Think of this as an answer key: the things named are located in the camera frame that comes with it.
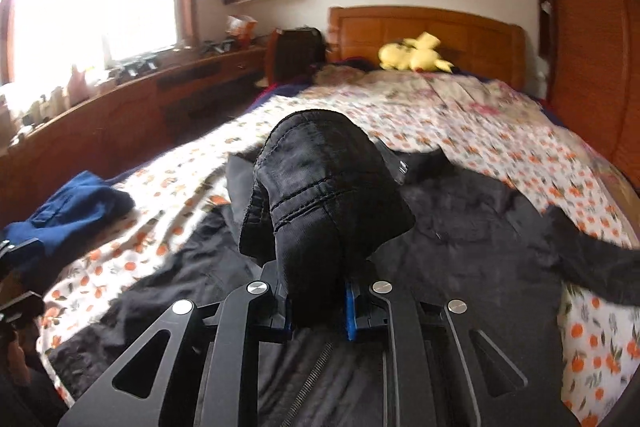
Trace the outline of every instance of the hand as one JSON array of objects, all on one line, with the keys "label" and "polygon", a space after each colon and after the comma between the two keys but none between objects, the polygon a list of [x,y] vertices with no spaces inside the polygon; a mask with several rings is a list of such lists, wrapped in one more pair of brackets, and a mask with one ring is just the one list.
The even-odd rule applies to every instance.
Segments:
[{"label": "hand", "polygon": [[31,382],[31,373],[24,361],[24,351],[17,340],[9,343],[6,358],[9,374],[14,383],[21,387],[29,385]]}]

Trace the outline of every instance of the wooden desk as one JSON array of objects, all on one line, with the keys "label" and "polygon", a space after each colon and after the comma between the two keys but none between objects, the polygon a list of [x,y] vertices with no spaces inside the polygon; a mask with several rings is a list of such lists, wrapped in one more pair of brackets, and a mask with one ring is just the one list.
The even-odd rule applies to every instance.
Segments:
[{"label": "wooden desk", "polygon": [[24,220],[89,170],[104,179],[235,116],[256,91],[265,49],[201,58],[132,80],[44,124],[0,156],[0,227]]}]

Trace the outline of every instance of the floral bedsheet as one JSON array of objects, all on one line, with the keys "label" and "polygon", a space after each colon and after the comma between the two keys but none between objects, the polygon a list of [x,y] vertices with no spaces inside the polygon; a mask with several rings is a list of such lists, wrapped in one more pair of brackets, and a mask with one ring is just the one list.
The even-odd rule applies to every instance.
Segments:
[{"label": "floral bedsheet", "polygon": [[[47,352],[98,321],[111,299],[180,248],[202,216],[226,202],[228,154],[261,145],[282,118],[298,110],[341,112],[397,150],[440,146],[452,162],[517,188],[536,208],[556,204],[586,233],[637,247],[633,229],[575,136],[535,114],[539,108],[504,84],[483,89],[466,78],[455,80],[455,87],[443,86],[440,77],[434,82],[429,75],[412,76],[383,92],[383,86],[367,89],[360,79],[357,86],[311,87],[300,98],[276,96],[119,184],[134,198],[135,209],[100,234],[94,249],[69,265],[45,296],[38,349],[61,395],[73,402],[47,363]],[[482,102],[475,98],[480,96]],[[562,400],[583,426],[597,425],[640,363],[640,310],[567,286],[558,323],[566,363]]]}]

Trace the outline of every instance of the black backpack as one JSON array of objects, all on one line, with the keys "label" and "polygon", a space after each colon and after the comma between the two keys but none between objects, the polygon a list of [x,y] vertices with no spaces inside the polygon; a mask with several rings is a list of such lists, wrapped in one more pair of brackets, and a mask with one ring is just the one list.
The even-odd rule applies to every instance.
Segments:
[{"label": "black backpack", "polygon": [[270,85],[286,84],[301,74],[310,74],[312,66],[325,62],[326,43],[317,28],[303,26],[271,34],[265,60]]}]

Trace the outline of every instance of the yellow plush toy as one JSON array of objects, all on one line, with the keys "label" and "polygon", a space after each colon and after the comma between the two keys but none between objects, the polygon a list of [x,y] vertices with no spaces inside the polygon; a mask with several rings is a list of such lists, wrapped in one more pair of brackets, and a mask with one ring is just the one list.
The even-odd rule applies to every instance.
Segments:
[{"label": "yellow plush toy", "polygon": [[403,44],[386,44],[380,48],[378,58],[383,70],[408,70],[412,51]]},{"label": "yellow plush toy", "polygon": [[442,60],[437,51],[440,40],[424,32],[417,39],[405,39],[402,44],[386,44],[380,48],[380,67],[385,70],[451,72],[453,64]]}]

